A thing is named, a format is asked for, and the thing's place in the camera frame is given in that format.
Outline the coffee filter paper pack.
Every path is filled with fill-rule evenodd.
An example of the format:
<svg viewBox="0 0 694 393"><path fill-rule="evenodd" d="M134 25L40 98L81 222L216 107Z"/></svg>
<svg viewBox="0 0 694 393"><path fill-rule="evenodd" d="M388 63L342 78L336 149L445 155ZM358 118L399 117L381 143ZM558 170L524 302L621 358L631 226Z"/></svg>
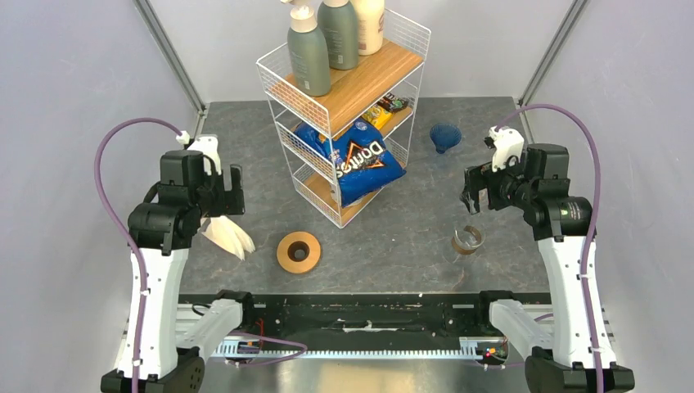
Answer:
<svg viewBox="0 0 694 393"><path fill-rule="evenodd" d="M245 260L247 254L256 250L250 235L226 216L202 219L201 233L216 246L240 260Z"/></svg>

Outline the clear glass cup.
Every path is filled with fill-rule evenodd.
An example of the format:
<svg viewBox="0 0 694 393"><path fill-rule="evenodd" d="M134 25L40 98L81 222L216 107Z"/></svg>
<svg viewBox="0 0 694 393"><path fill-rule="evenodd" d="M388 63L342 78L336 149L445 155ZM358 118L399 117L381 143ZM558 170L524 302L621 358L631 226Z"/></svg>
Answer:
<svg viewBox="0 0 694 393"><path fill-rule="evenodd" d="M472 255L484 243L484 235L478 228L467 225L454 231L451 243L458 254Z"/></svg>

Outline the round wooden dripper stand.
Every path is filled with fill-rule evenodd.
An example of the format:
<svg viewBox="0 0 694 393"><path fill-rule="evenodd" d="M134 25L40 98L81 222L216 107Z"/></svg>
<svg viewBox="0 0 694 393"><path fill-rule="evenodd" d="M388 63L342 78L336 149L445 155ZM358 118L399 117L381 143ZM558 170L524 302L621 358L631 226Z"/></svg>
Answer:
<svg viewBox="0 0 694 393"><path fill-rule="evenodd" d="M277 246L277 262L288 273L303 274L313 270L322 256L318 239L311 233L289 233Z"/></svg>

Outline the white wire shelf rack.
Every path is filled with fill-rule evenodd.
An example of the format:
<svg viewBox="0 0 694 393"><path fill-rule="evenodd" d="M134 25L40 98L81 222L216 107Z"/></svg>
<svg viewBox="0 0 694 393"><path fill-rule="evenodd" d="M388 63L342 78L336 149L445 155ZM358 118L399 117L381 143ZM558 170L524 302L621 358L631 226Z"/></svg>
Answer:
<svg viewBox="0 0 694 393"><path fill-rule="evenodd" d="M407 165L430 39L428 27L386 9L383 47L361 57L352 70L332 70L331 91L323 97L298 89L286 44L255 62L294 188L337 228L344 228L378 193L343 207L336 168L299 139L295 128L306 123L333 143L364 112L393 94L408 100L408 107L396 113L381 134L387 150Z"/></svg>

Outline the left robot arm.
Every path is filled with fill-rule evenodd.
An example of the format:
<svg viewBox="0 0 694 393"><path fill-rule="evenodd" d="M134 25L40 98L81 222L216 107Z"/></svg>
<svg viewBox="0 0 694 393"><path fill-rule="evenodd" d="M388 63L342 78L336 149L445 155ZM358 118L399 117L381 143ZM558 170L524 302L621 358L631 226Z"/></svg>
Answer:
<svg viewBox="0 0 694 393"><path fill-rule="evenodd" d="M205 314L178 338L183 269L206 218L245 212L242 169L231 165L225 189L221 165L201 151L168 151L160 181L128 217L133 298L120 364L101 378L103 392L198 392L205 362L224 337L255 328L249 292L220 291Z"/></svg>

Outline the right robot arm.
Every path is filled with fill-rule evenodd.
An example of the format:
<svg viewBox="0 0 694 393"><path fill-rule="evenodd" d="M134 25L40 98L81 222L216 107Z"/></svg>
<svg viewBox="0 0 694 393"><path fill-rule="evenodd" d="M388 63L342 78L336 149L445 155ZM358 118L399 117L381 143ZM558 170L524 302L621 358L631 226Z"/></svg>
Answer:
<svg viewBox="0 0 694 393"><path fill-rule="evenodd" d="M510 295L489 298L472 313L484 335L502 332L525 360L532 392L628 392L633 371L617 362L605 329L595 278L594 214L597 205L570 196L570 155L556 144L492 143L489 163L469 167L461 199L480 210L480 192L489 210L515 207L532 228L547 271L553 332L544 331Z"/></svg>

